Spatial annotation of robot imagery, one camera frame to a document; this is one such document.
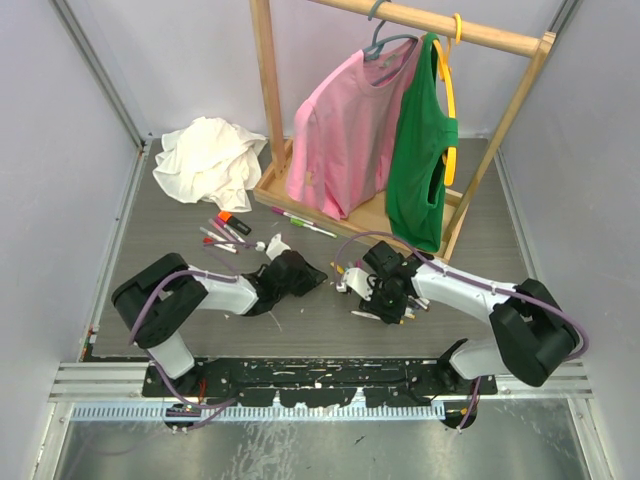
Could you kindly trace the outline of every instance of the pink t-shirt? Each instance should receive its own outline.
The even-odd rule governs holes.
[[[339,219],[386,188],[402,95],[421,44],[408,40],[368,62],[359,50],[302,104],[287,178],[291,198]]]

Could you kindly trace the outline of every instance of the gray hanger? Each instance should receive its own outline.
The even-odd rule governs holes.
[[[373,19],[373,16],[378,10],[378,7],[380,6],[380,4],[385,1],[390,2],[391,0],[376,0],[376,2],[371,7],[371,10],[369,11],[369,15],[367,17],[369,21]],[[376,29],[373,32],[373,40],[371,41],[371,45],[362,49],[362,52],[364,53],[365,62],[368,62],[370,60],[377,60],[378,58],[380,58],[380,53],[382,52],[382,49],[384,48],[384,46],[388,42],[391,42],[393,40],[408,38],[408,39],[416,40],[416,42],[418,41],[418,37],[416,37],[415,35],[409,35],[409,34],[392,35],[390,37],[383,38],[382,40],[378,40],[378,33],[380,32],[380,29],[385,23],[387,23],[386,20],[383,20],[382,22],[380,22],[380,24],[376,27]]]

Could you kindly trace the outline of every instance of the wooden base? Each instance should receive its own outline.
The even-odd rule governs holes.
[[[285,143],[285,151],[287,152],[287,160],[292,149],[292,142],[288,140]],[[276,206],[283,210],[299,215],[302,218],[313,220],[318,225],[326,228],[329,231],[339,233],[341,235],[351,236],[356,233],[367,232],[370,230],[382,231],[391,233],[391,226],[389,219],[385,212],[386,192],[380,192],[368,202],[363,203],[354,211],[351,212],[348,218],[344,220],[334,220],[323,214],[322,212],[313,208],[307,207],[295,200],[292,200],[285,190],[285,182],[289,172],[289,163],[286,162],[286,170],[284,175],[280,178],[276,176],[273,162],[269,165],[266,172],[262,175],[262,178],[254,189],[254,195],[256,200],[260,203],[264,203],[269,206]],[[442,231],[445,232],[449,226],[449,222],[453,217],[453,214],[460,203],[462,194],[453,190],[447,189],[446,204],[444,208]],[[451,238],[448,242],[442,242],[440,250],[435,255],[442,261],[449,263],[451,254],[458,240],[458,234],[460,228],[464,222],[466,211],[460,217],[458,224],[452,231]],[[380,240],[384,240],[390,245],[407,250],[407,248],[399,242],[386,237],[370,236],[362,237],[362,242],[373,245]]]

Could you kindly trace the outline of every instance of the yellow hanger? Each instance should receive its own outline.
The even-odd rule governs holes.
[[[462,19],[459,14],[453,16],[456,20],[456,45],[460,43],[460,37],[462,35]],[[449,66],[449,55],[451,53],[451,39],[447,38],[447,51],[442,51],[442,45],[439,40],[433,42],[436,51],[438,52],[438,72],[440,79],[444,82],[447,90],[447,108],[449,112],[449,118],[456,118],[456,101],[453,93],[453,80],[451,79],[451,67]],[[456,176],[456,161],[458,158],[458,149],[456,147],[449,147],[447,153],[442,154],[442,161],[445,165],[444,170],[444,184],[446,187],[450,187],[453,184],[453,179]]]

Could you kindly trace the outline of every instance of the wooden clothes rack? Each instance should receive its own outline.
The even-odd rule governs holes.
[[[311,1],[361,15],[368,15],[371,7],[375,3],[374,0]],[[374,198],[351,212],[348,218],[340,221],[334,220],[318,210],[302,205],[287,195],[285,191],[285,181],[293,152],[293,139],[290,138],[285,141],[282,131],[282,113],[280,111],[270,3],[269,0],[250,0],[250,2],[256,49],[258,51],[258,61],[260,65],[262,95],[264,97],[272,152],[271,164],[254,190],[256,199],[261,203],[277,206],[301,217],[312,219],[318,224],[344,235],[353,235],[370,230],[391,232],[389,220],[385,212],[386,192],[378,193]],[[445,17],[397,3],[382,3],[376,11],[375,17],[450,38],[455,38],[456,35],[456,21],[453,17]],[[447,263],[451,259],[451,254],[458,239],[458,234],[467,213],[469,203],[476,193],[480,181],[493,160],[498,147],[500,147],[509,127],[520,110],[531,86],[538,77],[547,55],[551,50],[554,39],[555,34],[550,32],[546,32],[542,38],[535,38],[467,21],[464,21],[462,24],[462,41],[529,57],[530,61],[469,186],[464,193],[447,189],[442,229],[444,233],[442,235],[440,250],[436,253],[436,256]],[[385,240],[390,244],[402,247],[401,244],[390,241],[384,237],[374,236],[364,237],[364,239],[368,239],[366,241],[370,243]]]

